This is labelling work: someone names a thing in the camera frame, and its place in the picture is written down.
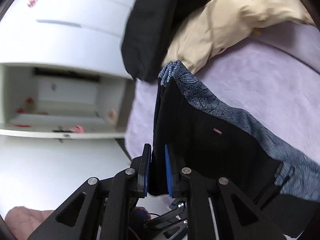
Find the black pants with grey waistband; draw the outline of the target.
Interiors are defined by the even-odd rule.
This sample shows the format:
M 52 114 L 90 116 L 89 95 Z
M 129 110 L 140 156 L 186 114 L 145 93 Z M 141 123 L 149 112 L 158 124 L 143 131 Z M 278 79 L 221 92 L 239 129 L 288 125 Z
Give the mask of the black pants with grey waistband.
M 319 211 L 319 165 L 248 111 L 219 100 L 180 61 L 158 76 L 148 187 L 154 196 L 169 192 L 165 150 L 180 167 L 230 179 L 290 237 Z

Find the pink cloth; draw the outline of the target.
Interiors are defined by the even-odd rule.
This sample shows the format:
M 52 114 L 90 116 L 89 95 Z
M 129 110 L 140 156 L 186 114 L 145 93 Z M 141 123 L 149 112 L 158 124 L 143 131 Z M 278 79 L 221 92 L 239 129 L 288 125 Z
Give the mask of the pink cloth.
M 40 211 L 17 206 L 7 213 L 4 221 L 17 239 L 28 239 L 53 212 L 53 210 Z

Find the white cabinet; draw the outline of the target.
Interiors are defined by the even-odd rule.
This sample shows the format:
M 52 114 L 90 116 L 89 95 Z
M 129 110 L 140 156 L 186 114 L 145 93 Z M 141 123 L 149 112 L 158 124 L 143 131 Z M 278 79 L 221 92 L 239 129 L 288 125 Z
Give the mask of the white cabinet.
M 120 47 L 134 1 L 1 2 L 1 215 L 53 210 L 129 165 Z

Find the lavender fleece blanket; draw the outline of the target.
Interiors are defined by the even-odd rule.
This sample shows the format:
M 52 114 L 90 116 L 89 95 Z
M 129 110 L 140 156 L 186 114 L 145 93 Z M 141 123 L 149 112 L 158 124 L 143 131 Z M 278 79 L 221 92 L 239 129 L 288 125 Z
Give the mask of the lavender fleece blanket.
M 319 165 L 319 31 L 283 23 L 210 60 L 194 76 L 225 104 L 248 111 Z M 158 83 L 136 81 L 125 135 L 133 157 L 153 144 Z

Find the beige crumpled garment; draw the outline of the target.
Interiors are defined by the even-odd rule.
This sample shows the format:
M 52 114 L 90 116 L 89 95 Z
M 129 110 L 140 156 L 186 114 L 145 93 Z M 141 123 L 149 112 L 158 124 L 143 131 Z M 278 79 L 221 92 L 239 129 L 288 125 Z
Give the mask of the beige crumpled garment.
M 314 24 L 300 0 L 210 0 L 180 25 L 162 65 L 181 61 L 195 74 L 254 29 L 287 21 Z

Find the black garment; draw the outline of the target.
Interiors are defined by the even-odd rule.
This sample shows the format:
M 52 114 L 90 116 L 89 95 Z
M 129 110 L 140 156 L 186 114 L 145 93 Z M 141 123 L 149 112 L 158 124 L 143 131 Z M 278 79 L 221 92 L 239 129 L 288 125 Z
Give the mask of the black garment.
M 153 82 L 181 23 L 209 0 L 136 0 L 126 23 L 121 54 L 133 79 Z

